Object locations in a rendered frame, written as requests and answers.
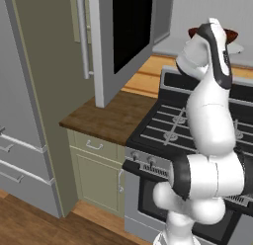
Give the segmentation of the black oven door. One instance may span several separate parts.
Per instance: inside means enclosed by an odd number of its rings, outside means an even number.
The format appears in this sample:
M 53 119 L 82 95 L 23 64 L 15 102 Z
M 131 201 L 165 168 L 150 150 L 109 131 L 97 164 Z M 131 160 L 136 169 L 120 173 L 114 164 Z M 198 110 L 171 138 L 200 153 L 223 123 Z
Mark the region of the black oven door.
M 125 172 L 125 231 L 150 243 L 164 229 L 168 213 L 153 201 L 155 185 Z M 218 224 L 195 223 L 193 234 L 202 245 L 253 245 L 253 216 L 227 208 Z

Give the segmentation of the grey fridge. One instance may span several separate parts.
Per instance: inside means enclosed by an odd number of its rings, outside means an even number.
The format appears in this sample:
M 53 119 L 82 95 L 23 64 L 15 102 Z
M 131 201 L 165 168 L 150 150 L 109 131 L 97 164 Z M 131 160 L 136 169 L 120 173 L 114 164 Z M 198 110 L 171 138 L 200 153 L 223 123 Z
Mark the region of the grey fridge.
M 12 0 L 0 0 L 0 189 L 61 216 Z

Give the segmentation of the olive tall cupboard panel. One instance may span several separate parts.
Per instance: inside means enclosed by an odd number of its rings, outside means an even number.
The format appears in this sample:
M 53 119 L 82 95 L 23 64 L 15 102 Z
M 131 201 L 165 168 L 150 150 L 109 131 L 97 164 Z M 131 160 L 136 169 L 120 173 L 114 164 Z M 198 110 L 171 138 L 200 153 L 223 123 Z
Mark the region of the olive tall cupboard panel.
M 61 212 L 78 201 L 68 137 L 59 122 L 94 97 L 74 41 L 70 0 L 12 0 Z

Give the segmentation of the grey microwave oven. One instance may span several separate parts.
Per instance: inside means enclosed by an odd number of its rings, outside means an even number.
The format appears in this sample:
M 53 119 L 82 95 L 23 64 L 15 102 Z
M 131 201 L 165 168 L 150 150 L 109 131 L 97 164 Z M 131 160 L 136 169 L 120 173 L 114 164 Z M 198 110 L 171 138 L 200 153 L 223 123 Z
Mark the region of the grey microwave oven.
M 159 43 L 170 35 L 174 0 L 156 0 L 154 43 Z

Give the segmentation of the dark red bowl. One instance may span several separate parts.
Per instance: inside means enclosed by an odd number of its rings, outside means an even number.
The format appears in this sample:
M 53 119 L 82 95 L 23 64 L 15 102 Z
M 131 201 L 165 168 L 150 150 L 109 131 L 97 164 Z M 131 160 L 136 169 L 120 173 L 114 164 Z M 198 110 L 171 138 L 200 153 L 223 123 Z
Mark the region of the dark red bowl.
M 197 30 L 198 30 L 197 28 L 188 29 L 188 34 L 189 34 L 190 38 L 192 38 L 195 35 Z M 225 29 L 225 32 L 226 32 L 226 36 L 227 36 L 227 41 L 226 41 L 227 43 L 233 42 L 238 36 L 238 33 L 233 30 Z

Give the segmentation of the black and silver stove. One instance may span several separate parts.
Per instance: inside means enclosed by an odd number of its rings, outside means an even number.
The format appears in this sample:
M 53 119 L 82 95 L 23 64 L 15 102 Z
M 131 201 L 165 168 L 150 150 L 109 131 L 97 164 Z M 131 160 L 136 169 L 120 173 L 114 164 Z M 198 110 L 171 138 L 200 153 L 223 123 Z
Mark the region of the black and silver stove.
M 171 66 L 161 70 L 158 100 L 126 141 L 126 160 L 148 164 L 168 172 L 169 160 L 177 154 L 195 154 L 197 149 L 187 125 L 185 106 L 198 81 L 183 76 Z M 231 90 L 236 145 L 253 160 L 253 81 L 236 77 Z M 133 160 L 131 153 L 138 152 Z M 149 164 L 153 156 L 156 164 Z M 253 216 L 253 212 L 225 201 L 226 208 Z

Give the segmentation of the pale green wall cupboard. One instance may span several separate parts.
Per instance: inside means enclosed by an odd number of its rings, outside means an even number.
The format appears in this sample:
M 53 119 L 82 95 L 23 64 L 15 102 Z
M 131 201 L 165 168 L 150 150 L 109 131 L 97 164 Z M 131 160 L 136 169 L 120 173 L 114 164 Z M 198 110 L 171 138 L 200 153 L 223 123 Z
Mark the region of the pale green wall cupboard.
M 90 10 L 89 10 L 89 0 L 84 0 L 85 4 L 85 18 L 86 18 L 86 27 L 87 27 L 87 42 L 91 44 L 91 25 L 90 25 Z M 70 0 L 71 7 L 71 16 L 72 16 L 72 25 L 73 25 L 73 34 L 74 41 L 80 42 L 79 38 L 79 23 L 78 23 L 78 14 L 77 14 L 77 3 L 76 0 Z

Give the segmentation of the pale green drawer front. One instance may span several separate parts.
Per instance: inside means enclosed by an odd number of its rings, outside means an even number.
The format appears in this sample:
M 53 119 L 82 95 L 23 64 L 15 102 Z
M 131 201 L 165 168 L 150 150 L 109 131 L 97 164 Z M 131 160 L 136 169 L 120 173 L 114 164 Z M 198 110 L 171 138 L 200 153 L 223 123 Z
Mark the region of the pale green drawer front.
M 125 148 L 121 145 L 71 129 L 67 131 L 67 134 L 69 138 L 69 144 L 73 147 L 119 163 L 123 163 L 125 161 Z M 93 150 L 88 148 L 86 147 L 87 140 L 91 140 L 92 144 L 95 146 L 98 146 L 102 143 L 104 147 L 101 150 Z

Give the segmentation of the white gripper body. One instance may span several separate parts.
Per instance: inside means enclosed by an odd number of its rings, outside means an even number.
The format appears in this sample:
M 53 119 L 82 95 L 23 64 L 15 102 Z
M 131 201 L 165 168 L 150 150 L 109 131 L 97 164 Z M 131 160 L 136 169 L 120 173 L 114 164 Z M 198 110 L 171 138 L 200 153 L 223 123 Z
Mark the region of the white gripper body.
M 244 47 L 233 41 L 227 46 L 227 50 L 229 54 L 236 54 L 241 53 L 244 50 Z

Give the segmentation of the grey microwave door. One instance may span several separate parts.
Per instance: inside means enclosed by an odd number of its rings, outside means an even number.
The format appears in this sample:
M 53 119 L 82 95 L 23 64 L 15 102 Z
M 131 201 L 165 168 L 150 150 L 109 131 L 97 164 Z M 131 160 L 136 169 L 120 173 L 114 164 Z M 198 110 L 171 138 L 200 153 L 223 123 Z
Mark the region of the grey microwave door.
M 95 104 L 106 107 L 151 55 L 156 0 L 89 0 Z

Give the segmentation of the pale green cupboard door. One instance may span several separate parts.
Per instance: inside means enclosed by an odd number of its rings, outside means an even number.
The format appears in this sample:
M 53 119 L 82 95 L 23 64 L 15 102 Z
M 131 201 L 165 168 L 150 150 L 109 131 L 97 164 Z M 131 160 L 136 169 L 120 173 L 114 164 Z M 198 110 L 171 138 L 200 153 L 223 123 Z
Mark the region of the pale green cupboard door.
M 118 191 L 118 176 L 122 164 L 70 147 L 78 199 L 116 216 L 125 213 L 125 191 Z M 122 174 L 125 186 L 125 174 Z

